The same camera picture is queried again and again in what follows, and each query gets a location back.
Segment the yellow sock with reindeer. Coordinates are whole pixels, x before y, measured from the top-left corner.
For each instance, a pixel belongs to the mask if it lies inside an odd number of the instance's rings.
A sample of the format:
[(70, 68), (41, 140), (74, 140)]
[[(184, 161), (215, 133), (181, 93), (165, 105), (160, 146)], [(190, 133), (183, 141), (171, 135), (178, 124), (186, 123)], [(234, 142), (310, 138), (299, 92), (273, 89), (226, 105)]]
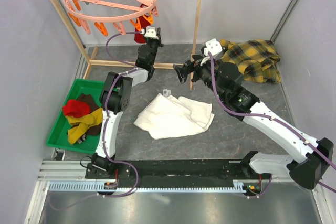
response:
[(74, 145), (84, 135), (96, 136), (101, 132), (103, 121), (103, 108), (99, 108), (90, 114), (75, 118), (66, 116), (71, 128), (68, 130), (68, 142)]

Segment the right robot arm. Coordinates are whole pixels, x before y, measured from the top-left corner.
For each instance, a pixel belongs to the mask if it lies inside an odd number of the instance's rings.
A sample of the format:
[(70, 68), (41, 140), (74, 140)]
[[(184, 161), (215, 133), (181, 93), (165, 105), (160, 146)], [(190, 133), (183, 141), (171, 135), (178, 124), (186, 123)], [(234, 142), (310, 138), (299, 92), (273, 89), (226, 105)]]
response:
[(327, 138), (321, 140), (304, 134), (273, 113), (258, 97), (242, 87), (243, 75), (233, 63), (221, 63), (208, 57), (194, 56), (194, 61), (173, 65), (180, 83), (189, 74), (193, 81), (201, 80), (209, 87), (219, 105), (231, 116), (260, 130), (282, 147), (285, 155), (263, 154), (251, 151), (240, 166), (241, 174), (248, 179), (257, 174), (272, 174), (289, 177), (305, 189), (314, 189), (321, 184), (322, 176), (332, 162), (334, 144)]

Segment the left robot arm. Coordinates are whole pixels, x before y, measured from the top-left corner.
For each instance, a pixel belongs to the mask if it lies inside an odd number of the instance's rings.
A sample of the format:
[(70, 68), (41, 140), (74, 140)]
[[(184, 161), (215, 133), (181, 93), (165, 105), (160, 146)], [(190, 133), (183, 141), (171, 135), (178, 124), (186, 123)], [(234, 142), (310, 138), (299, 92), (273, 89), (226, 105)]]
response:
[(117, 169), (114, 164), (115, 143), (121, 117), (130, 103), (132, 87), (149, 81), (155, 71), (157, 51), (163, 47), (161, 29), (148, 26), (140, 35), (145, 44), (138, 48), (138, 57), (133, 69), (115, 73), (109, 72), (100, 95), (102, 105), (102, 129), (96, 152), (87, 166), (86, 177), (111, 178)]

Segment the red sock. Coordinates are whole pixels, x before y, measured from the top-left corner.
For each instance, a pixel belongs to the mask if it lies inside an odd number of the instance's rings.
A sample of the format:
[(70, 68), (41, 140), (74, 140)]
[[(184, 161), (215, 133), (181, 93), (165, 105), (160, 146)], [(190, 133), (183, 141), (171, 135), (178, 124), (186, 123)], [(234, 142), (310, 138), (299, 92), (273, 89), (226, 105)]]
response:
[[(135, 22), (135, 31), (141, 31), (142, 29), (147, 28), (153, 24), (153, 17), (151, 13), (146, 13), (142, 16), (139, 16)], [(135, 34), (134, 41), (138, 44), (146, 43), (145, 38), (142, 34)]]
[(62, 112), (64, 116), (72, 116), (80, 118), (91, 113), (90, 106), (82, 101), (69, 100), (63, 107)]

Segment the brown striped sock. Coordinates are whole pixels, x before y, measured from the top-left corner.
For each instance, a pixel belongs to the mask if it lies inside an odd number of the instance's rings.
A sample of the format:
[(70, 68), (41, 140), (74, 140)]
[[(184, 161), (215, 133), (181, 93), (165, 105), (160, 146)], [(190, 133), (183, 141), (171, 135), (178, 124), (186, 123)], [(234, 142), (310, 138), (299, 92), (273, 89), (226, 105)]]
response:
[[(84, 93), (80, 94), (79, 97), (77, 97), (77, 101), (86, 103), (89, 106), (91, 112), (101, 108), (100, 106), (96, 104), (92, 95), (90, 94), (84, 94)], [(90, 127), (87, 130), (86, 134), (91, 135), (91, 136), (99, 135), (101, 131), (101, 126), (102, 126), (102, 122), (100, 122), (100, 124), (98, 125)]]

